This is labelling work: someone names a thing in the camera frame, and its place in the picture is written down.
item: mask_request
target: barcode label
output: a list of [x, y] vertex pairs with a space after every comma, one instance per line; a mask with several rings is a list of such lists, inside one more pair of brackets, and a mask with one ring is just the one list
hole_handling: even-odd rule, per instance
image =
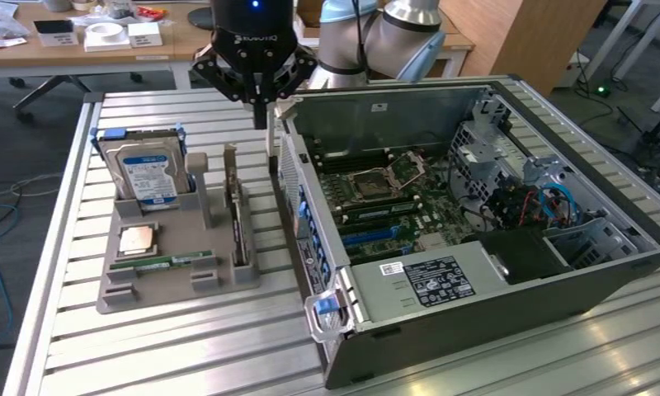
[[136, 60], [168, 60], [168, 55], [139, 55]]
[[382, 270], [382, 275], [394, 275], [400, 274], [404, 271], [404, 263], [403, 262], [390, 262], [388, 264], [382, 264], [379, 266]]
[[137, 266], [135, 269], [137, 271], [153, 271], [153, 270], [163, 270], [164, 268], [168, 268], [171, 264], [168, 262], [157, 262], [155, 264], [149, 264], [148, 266]]

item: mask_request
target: blue cable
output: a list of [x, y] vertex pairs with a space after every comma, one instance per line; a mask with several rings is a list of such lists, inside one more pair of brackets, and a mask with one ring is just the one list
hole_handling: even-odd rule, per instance
[[17, 226], [17, 220], [20, 219], [20, 210], [17, 209], [16, 206], [13, 205], [3, 205], [0, 204], [0, 208], [8, 208], [12, 210], [12, 212], [15, 213], [15, 218], [12, 219], [12, 224], [9, 225], [9, 227], [0, 233], [0, 238], [4, 237], [4, 235], [12, 231], [12, 229]]
[[0, 341], [5, 338], [5, 336], [9, 334], [12, 331], [12, 326], [13, 326], [13, 321], [15, 321], [15, 315], [12, 313], [12, 304], [9, 303], [9, 294], [8, 290], [4, 287], [4, 281], [3, 281], [3, 274], [0, 273], [0, 291], [3, 292], [3, 298], [4, 298], [4, 305], [8, 310], [8, 326], [5, 327], [4, 331], [0, 333]]
[[[8, 208], [12, 210], [15, 213], [15, 218], [12, 219], [12, 224], [9, 227], [0, 233], [0, 238], [4, 237], [4, 235], [12, 231], [15, 226], [17, 225], [17, 220], [20, 219], [20, 210], [16, 206], [13, 205], [3, 205], [0, 204], [0, 208]], [[4, 304], [5, 308], [8, 310], [8, 325], [3, 332], [0, 333], [0, 341], [8, 336], [9, 332], [12, 331], [12, 327], [15, 325], [15, 314], [12, 312], [12, 303], [9, 302], [9, 293], [8, 289], [4, 286], [4, 280], [3, 280], [3, 273], [0, 272], [0, 291], [3, 292], [3, 298], [4, 298]]]
[[566, 186], [563, 186], [562, 184], [558, 184], [558, 183], [547, 183], [543, 185], [543, 187], [540, 188], [540, 194], [539, 194], [539, 199], [540, 199], [540, 205], [543, 207], [543, 212], [546, 212], [546, 214], [548, 215], [548, 217], [551, 218], [556, 218], [556, 214], [552, 212], [551, 208], [548, 208], [547, 204], [546, 204], [546, 194], [544, 194], [544, 190], [559, 190], [566, 198], [568, 199], [568, 205], [570, 205], [570, 210], [571, 210], [571, 213], [572, 213], [572, 216], [575, 218], [575, 222], [579, 223], [579, 216], [578, 216], [578, 213], [576, 213], [576, 202], [575, 202], [575, 198], [572, 198], [572, 194], [570, 193], [570, 190], [567, 189]]

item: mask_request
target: green circuit board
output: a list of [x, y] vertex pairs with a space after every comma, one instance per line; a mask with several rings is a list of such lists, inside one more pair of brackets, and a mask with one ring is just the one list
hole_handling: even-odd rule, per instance
[[[423, 163], [423, 173], [415, 164], [399, 159], [399, 166], [394, 166], [391, 172], [370, 169], [319, 175], [342, 236], [356, 225], [379, 223], [378, 219], [382, 219], [383, 229], [399, 226], [395, 238], [346, 244], [354, 264], [444, 248], [460, 244], [475, 234], [474, 225], [428, 162], [430, 159]], [[403, 208], [406, 213], [395, 214], [396, 208]]]

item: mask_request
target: paper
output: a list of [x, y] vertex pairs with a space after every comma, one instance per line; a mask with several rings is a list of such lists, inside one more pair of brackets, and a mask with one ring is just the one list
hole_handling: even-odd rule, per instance
[[8, 2], [0, 2], [0, 8], [9, 12], [11, 16], [15, 16], [15, 11], [17, 11], [17, 5]]
[[27, 40], [24, 40], [21, 37], [9, 40], [0, 40], [0, 48], [12, 47], [20, 44], [27, 44]]
[[29, 35], [29, 29], [12, 17], [13, 13], [0, 6], [0, 39], [15, 39]]

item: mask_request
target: aluminum table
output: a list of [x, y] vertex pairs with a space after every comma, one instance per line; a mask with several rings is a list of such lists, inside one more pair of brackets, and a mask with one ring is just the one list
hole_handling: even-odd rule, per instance
[[[524, 83], [504, 84], [660, 224], [655, 191]], [[178, 122], [191, 151], [211, 156], [210, 187], [223, 183], [223, 144], [238, 146], [262, 287], [101, 315], [95, 303], [115, 187], [87, 133]], [[518, 121], [512, 134], [536, 156], [551, 153]], [[250, 113], [215, 90], [112, 93], [84, 104], [5, 395], [660, 395], [660, 270], [578, 317], [327, 390], [266, 150], [266, 131], [252, 129]]]

